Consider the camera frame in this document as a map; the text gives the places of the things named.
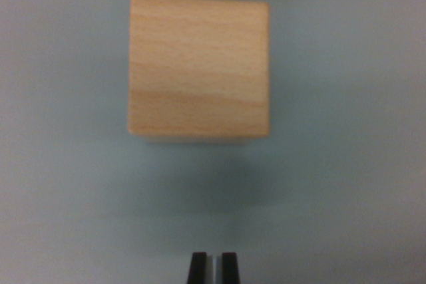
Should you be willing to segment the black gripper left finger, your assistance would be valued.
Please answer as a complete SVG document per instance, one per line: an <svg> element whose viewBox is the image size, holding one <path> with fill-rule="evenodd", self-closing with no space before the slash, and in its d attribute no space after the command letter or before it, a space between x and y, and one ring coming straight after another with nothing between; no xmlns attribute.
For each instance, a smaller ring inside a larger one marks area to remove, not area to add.
<svg viewBox="0 0 426 284"><path fill-rule="evenodd" d="M206 252L194 252L191 257L187 284L213 284L212 256Z"/></svg>

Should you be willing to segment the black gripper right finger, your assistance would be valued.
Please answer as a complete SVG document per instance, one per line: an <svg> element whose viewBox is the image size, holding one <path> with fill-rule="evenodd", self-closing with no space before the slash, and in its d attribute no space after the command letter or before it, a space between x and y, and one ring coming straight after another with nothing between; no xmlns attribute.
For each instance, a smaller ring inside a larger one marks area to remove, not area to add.
<svg viewBox="0 0 426 284"><path fill-rule="evenodd" d="M216 258L215 276L215 284L241 284L235 252L225 252Z"/></svg>

